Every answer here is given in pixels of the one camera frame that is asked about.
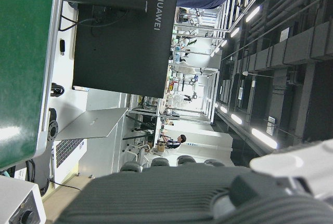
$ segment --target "black hair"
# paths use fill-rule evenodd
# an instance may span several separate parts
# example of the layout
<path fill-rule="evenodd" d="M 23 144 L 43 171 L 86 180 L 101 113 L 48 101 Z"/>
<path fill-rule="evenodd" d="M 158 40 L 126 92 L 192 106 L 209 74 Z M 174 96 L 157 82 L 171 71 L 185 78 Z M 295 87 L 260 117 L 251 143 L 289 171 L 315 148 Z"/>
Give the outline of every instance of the black hair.
<path fill-rule="evenodd" d="M 181 134 L 181 139 L 182 139 L 182 142 L 181 142 L 181 143 L 186 142 L 186 137 L 185 137 L 185 135 Z"/>

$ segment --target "monitor stand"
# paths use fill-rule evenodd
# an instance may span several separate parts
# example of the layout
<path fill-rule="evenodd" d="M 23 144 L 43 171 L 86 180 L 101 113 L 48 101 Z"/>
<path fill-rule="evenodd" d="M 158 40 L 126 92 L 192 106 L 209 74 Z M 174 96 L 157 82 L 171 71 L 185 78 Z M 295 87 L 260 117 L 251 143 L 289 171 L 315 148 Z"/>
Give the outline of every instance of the monitor stand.
<path fill-rule="evenodd" d="M 132 9 L 147 12 L 147 1 L 145 0 L 63 0 L 66 2 L 89 4 L 96 6 Z"/>

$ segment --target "silver laptop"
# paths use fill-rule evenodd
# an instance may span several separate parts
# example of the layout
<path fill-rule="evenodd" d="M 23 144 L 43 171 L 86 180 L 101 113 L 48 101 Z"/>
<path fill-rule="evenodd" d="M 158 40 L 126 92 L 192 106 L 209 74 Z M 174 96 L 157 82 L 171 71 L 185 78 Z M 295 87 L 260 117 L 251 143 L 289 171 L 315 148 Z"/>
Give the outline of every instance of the silver laptop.
<path fill-rule="evenodd" d="M 87 138 L 108 137 L 126 110 L 127 108 L 85 111 L 63 129 L 53 143 L 54 181 L 62 183 L 86 153 Z"/>

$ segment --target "white device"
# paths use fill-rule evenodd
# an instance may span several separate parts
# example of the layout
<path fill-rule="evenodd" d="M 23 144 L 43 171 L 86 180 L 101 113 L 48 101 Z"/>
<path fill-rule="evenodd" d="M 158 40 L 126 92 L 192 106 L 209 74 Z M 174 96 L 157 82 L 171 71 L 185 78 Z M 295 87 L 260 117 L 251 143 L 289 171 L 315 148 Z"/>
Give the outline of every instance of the white device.
<path fill-rule="evenodd" d="M 250 167 L 273 177 L 301 178 L 316 199 L 325 200 L 333 196 L 332 156 L 333 139 L 252 159 Z"/>
<path fill-rule="evenodd" d="M 0 192 L 1 223 L 45 223 L 46 215 L 37 184 L 0 176 Z"/>

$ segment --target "laptop keyboard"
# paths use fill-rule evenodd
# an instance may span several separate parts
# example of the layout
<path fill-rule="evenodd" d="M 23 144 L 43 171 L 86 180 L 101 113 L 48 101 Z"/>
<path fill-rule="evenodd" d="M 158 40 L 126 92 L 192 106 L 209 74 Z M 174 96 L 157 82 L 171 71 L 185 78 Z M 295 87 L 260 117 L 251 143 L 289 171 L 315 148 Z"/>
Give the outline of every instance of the laptop keyboard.
<path fill-rule="evenodd" d="M 73 152 L 73 150 L 83 141 L 83 138 L 68 139 L 61 141 L 56 148 L 57 168 Z"/>

